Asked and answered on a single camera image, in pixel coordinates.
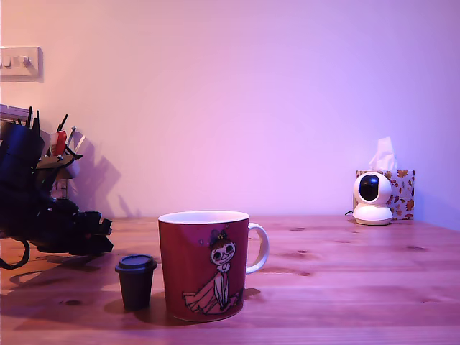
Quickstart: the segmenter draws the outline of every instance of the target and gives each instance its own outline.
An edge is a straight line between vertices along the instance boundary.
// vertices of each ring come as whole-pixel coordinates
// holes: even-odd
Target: wooden tabletop
[[[156,219],[117,219],[112,253],[32,250],[1,271],[1,344],[460,344],[460,232],[417,221],[361,226],[348,216],[254,216],[271,252],[247,276],[241,313],[212,323],[166,314],[161,264],[149,309],[127,312],[121,257],[160,261]],[[251,233],[249,262],[258,250]],[[2,239],[1,256],[22,245]]]

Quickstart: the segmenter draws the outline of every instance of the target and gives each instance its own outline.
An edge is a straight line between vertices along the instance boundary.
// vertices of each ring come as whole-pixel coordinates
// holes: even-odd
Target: camera base
[[[365,203],[359,203],[356,206],[353,217],[358,224],[364,225],[387,225],[393,219],[390,208]]]

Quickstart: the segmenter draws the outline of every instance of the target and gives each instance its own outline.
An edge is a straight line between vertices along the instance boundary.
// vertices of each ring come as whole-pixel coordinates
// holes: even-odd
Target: mug
[[[265,264],[267,232],[233,211],[189,211],[158,218],[166,308],[185,321],[215,321],[243,308],[246,274]],[[249,230],[261,239],[259,255],[247,267]]]

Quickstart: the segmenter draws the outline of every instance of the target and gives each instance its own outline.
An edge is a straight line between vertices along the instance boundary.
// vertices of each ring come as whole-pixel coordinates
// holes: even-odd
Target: cartoon character illustration
[[[225,313],[239,301],[240,293],[229,296],[230,260],[235,255],[235,243],[227,239],[225,230],[213,230],[209,241],[211,262],[217,266],[217,273],[197,293],[183,293],[185,304],[195,313]]]

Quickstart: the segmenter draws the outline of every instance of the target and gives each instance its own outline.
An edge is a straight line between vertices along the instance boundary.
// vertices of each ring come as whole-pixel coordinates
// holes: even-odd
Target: switch plate
[[[29,61],[26,65],[21,62],[24,57]],[[0,47],[0,61],[1,77],[40,76],[40,47]]]

